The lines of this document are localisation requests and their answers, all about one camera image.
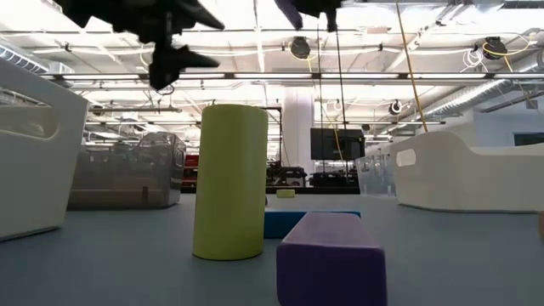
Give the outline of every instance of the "white column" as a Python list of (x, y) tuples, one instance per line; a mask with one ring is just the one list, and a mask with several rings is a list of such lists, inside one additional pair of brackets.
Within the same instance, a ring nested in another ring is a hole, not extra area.
[(312, 88), (286, 88), (283, 100), (284, 166), (303, 167), (314, 172), (310, 155), (310, 129), (314, 125), (314, 91)]

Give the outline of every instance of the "blue block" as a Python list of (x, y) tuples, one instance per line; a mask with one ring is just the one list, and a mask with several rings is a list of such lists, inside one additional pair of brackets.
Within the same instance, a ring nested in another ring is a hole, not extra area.
[[(281, 211), (273, 208), (265, 208), (264, 211), (264, 239), (283, 239), (298, 221), (304, 217), (307, 212)], [(360, 212), (324, 212), (324, 213), (351, 213), (360, 218)]]

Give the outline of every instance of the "yellow-green cylinder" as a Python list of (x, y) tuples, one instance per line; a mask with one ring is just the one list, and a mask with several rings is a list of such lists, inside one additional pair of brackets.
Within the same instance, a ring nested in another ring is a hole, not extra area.
[(268, 114), (246, 105), (202, 112), (193, 254), (212, 260), (263, 251)]

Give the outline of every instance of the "purple block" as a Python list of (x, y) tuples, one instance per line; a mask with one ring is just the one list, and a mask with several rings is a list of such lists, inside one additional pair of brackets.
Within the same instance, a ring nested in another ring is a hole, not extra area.
[(282, 306), (386, 306), (383, 249), (350, 213), (308, 212), (278, 246)]

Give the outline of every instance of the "gray floor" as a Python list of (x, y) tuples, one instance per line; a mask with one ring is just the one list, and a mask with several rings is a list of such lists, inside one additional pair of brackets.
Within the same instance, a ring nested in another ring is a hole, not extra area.
[[(0, 305), (279, 305), (279, 241), (247, 261), (193, 258), (193, 203), (187, 195), (163, 211), (68, 212), (61, 230), (0, 243)], [(389, 305), (544, 305), (535, 215), (425, 212), (358, 195), (269, 203), (360, 210), (386, 252)]]

